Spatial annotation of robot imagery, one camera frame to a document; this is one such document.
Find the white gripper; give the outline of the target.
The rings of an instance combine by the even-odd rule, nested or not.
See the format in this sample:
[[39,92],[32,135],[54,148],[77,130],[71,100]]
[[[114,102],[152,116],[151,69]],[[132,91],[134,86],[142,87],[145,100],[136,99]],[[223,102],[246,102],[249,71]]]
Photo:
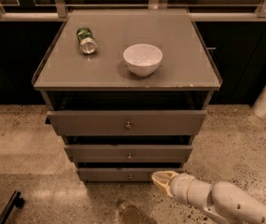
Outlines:
[[177,174],[175,171],[157,171],[151,175],[154,185],[163,193],[174,198],[178,203],[188,205],[188,189],[195,177]]

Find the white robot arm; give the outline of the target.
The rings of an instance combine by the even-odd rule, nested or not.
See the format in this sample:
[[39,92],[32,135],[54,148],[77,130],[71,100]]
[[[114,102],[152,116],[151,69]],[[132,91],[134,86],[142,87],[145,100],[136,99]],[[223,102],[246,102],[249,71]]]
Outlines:
[[266,113],[208,106],[186,167],[155,172],[153,183],[216,224],[266,224]]

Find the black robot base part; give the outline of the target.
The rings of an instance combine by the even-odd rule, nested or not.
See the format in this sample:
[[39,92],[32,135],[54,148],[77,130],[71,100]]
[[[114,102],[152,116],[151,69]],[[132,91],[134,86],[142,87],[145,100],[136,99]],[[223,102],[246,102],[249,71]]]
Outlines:
[[0,224],[5,224],[13,208],[22,208],[24,206],[24,199],[20,191],[14,191],[4,210],[0,215]]

